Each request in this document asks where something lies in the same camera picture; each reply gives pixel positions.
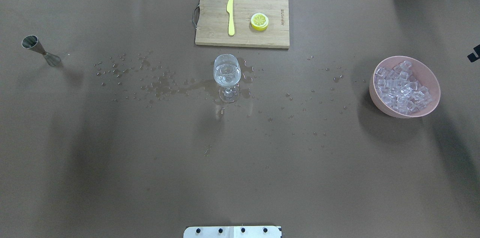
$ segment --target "yellow knife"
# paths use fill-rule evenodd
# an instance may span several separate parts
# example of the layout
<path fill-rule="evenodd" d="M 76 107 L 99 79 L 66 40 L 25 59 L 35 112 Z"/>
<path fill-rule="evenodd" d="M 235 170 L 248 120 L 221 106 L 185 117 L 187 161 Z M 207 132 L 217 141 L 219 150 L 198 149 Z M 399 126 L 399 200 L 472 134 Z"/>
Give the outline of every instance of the yellow knife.
<path fill-rule="evenodd" d="M 235 26 L 233 25 L 233 0 L 228 0 L 226 11 L 228 12 L 228 34 L 235 35 Z"/>

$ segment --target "jigger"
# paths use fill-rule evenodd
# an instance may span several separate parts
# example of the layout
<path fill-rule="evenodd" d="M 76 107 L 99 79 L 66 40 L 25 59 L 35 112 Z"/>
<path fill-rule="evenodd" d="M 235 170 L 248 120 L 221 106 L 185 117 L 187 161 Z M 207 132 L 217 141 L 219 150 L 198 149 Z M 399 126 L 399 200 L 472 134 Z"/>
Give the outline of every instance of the jigger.
<path fill-rule="evenodd" d="M 48 65 L 50 65 L 50 67 L 55 67 L 61 62 L 60 57 L 45 51 L 40 41 L 38 40 L 38 37 L 35 35 L 29 35 L 25 37 L 24 40 L 22 40 L 22 46 L 23 48 L 38 52 L 39 54 L 43 55 L 43 58 L 45 58 L 46 62 L 48 63 Z"/>

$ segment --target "pink bowl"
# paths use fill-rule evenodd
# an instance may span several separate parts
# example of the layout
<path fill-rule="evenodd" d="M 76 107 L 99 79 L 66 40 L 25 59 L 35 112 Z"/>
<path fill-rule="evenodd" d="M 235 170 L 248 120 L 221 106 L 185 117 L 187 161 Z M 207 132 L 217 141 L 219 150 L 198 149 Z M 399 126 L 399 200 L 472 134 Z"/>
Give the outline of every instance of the pink bowl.
<path fill-rule="evenodd" d="M 417 78 L 421 85 L 428 88 L 430 95 L 432 96 L 432 102 L 427 105 L 427 108 L 414 113 L 413 115 L 404 115 L 392 110 L 389 106 L 387 106 L 382 99 L 380 98 L 377 90 L 375 90 L 374 86 L 374 76 L 375 72 L 379 67 L 385 67 L 392 69 L 394 66 L 400 64 L 403 61 L 410 61 L 412 63 L 412 67 L 410 68 L 413 72 L 413 76 Z M 373 71 L 372 78 L 370 79 L 370 97 L 372 98 L 373 103 L 377 108 L 379 108 L 382 112 L 397 118 L 415 118 L 415 117 L 422 117 L 429 113 L 431 113 L 435 108 L 437 108 L 438 103 L 440 101 L 440 85 L 438 83 L 435 74 L 422 62 L 415 60 L 411 57 L 406 56 L 392 56 L 389 57 L 380 64 L 377 65 L 375 70 Z"/>

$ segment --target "lemon slice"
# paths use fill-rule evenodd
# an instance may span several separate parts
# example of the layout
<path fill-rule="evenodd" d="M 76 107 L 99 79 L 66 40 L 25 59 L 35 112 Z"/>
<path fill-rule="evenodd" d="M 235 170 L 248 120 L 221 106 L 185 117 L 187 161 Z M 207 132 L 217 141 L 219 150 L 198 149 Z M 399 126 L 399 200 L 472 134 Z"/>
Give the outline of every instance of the lemon slice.
<path fill-rule="evenodd" d="M 252 27 L 257 31 L 264 31 L 269 26 L 269 18 L 263 13 L 255 13 L 250 19 Z"/>

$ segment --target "white metal plate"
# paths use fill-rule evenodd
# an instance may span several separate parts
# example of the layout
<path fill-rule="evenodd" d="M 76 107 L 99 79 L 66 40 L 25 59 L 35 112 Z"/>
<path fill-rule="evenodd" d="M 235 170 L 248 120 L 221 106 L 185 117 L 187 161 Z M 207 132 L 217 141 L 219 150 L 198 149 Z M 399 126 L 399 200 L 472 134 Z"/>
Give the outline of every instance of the white metal plate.
<path fill-rule="evenodd" d="M 281 226 L 192 226 L 183 238 L 281 238 Z"/>

